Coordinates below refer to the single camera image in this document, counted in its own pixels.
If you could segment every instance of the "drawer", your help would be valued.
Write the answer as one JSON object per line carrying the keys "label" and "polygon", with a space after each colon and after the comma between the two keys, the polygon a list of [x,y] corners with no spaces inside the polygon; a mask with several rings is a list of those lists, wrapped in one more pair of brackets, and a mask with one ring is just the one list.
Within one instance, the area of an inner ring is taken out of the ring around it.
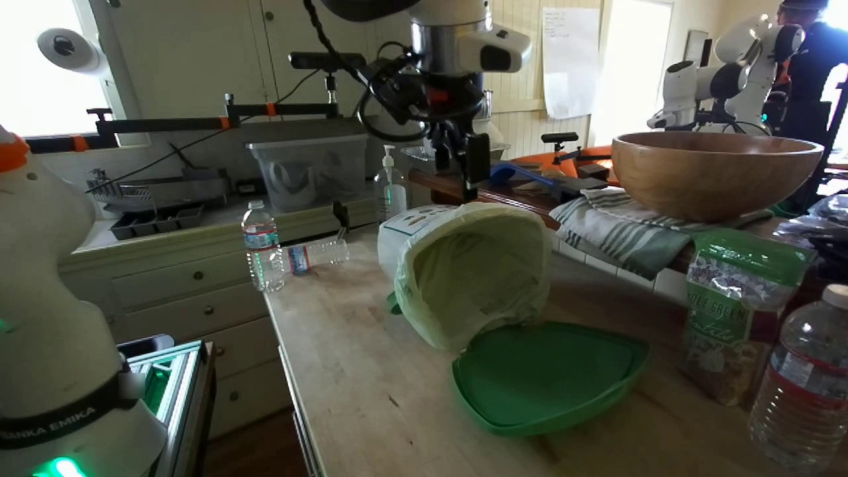
{"label": "drawer", "polygon": [[147,334],[168,334],[178,341],[255,320],[259,314],[251,284],[211,289],[159,307],[127,312],[115,320],[115,338],[138,338]]}
{"label": "drawer", "polygon": [[267,318],[223,328],[217,334],[206,334],[203,338],[215,344],[215,371],[220,379],[272,361],[278,346]]}
{"label": "drawer", "polygon": [[280,407],[274,386],[280,366],[267,361],[217,381],[210,440]]}
{"label": "drawer", "polygon": [[249,281],[243,255],[220,255],[171,268],[154,268],[114,277],[114,295],[121,310],[163,303],[171,296],[198,295],[228,284]]}

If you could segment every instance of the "white cabinet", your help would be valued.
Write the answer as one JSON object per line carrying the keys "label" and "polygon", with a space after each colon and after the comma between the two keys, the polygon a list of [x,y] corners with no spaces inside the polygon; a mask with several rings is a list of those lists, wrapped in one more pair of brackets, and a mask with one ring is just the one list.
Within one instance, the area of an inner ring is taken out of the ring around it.
{"label": "white cabinet", "polygon": [[223,116],[236,101],[274,97],[251,16],[256,0],[119,0],[90,2],[110,32],[143,116]]}
{"label": "white cabinet", "polygon": [[[292,49],[322,53],[300,0],[110,0],[90,2],[115,81],[135,91],[141,116],[220,116],[223,95],[265,104],[289,93],[306,72],[289,67]],[[407,16],[351,23],[316,0],[335,49],[375,56],[383,39],[407,42]],[[363,88],[335,73],[342,113]],[[326,104],[322,73],[306,79],[289,104]]]}
{"label": "white cabinet", "polygon": [[77,296],[102,307],[115,341],[171,334],[215,344],[210,436],[289,406],[274,334],[249,284],[236,226],[123,242],[73,255],[61,271]]}

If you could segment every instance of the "window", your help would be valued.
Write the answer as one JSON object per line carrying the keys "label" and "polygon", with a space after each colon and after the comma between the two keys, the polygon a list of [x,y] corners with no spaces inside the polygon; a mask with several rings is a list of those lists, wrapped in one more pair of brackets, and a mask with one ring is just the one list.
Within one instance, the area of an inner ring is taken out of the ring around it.
{"label": "window", "polygon": [[0,16],[0,125],[15,134],[92,132],[92,106],[109,106],[97,73],[53,67],[36,35],[53,26],[82,32],[73,0],[4,2]]}
{"label": "window", "polygon": [[620,132],[647,130],[647,118],[659,112],[667,26],[667,2],[612,0],[591,144],[608,144]]}

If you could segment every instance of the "water bottle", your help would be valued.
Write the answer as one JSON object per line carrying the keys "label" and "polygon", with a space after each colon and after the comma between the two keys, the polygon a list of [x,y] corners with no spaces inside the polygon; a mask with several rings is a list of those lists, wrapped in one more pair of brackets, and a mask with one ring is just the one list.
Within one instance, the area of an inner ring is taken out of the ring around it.
{"label": "water bottle", "polygon": [[259,292],[282,284],[282,255],[265,202],[249,202],[240,218],[247,271]]}
{"label": "water bottle", "polygon": [[378,171],[378,197],[380,197],[383,218],[395,218],[407,208],[406,177],[395,165],[391,149],[395,146],[390,144],[383,146],[380,171]]}
{"label": "water bottle", "polygon": [[828,466],[848,432],[848,285],[790,312],[749,410],[751,442],[781,466]]}

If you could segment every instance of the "green plastic lid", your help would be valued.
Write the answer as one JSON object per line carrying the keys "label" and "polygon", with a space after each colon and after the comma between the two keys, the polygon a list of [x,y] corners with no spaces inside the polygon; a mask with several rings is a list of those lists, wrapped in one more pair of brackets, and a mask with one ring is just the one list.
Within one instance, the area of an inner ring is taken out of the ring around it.
{"label": "green plastic lid", "polygon": [[479,334],[453,361],[464,407],[496,434],[547,434],[618,406],[648,344],[578,322],[522,322]]}
{"label": "green plastic lid", "polygon": [[431,218],[399,255],[395,296],[431,346],[455,353],[464,407],[496,434],[546,434],[620,403],[647,341],[541,320],[550,239],[541,218],[464,204]]}

